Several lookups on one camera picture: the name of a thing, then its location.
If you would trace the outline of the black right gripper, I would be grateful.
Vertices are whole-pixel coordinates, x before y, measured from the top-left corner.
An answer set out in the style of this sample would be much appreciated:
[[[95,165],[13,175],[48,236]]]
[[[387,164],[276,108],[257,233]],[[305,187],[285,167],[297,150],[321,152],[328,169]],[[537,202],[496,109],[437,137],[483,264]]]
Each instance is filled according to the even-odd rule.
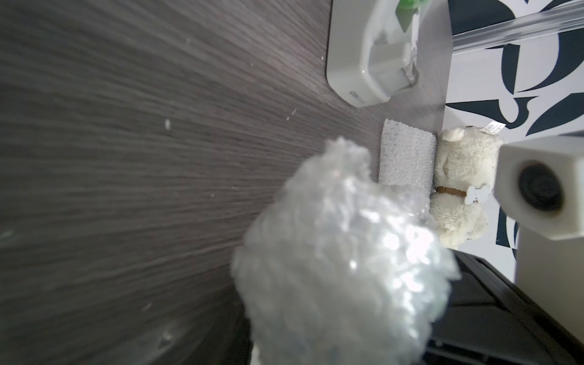
[[[423,364],[581,364],[583,345],[485,259],[456,251],[462,273],[433,324]]]

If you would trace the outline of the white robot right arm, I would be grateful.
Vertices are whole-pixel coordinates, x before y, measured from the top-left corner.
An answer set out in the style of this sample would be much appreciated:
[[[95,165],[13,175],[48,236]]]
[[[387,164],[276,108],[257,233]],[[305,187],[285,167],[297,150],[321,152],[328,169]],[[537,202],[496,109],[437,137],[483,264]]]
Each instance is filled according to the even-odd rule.
[[[422,364],[581,364],[583,242],[519,233],[516,278],[456,252],[462,279]]]

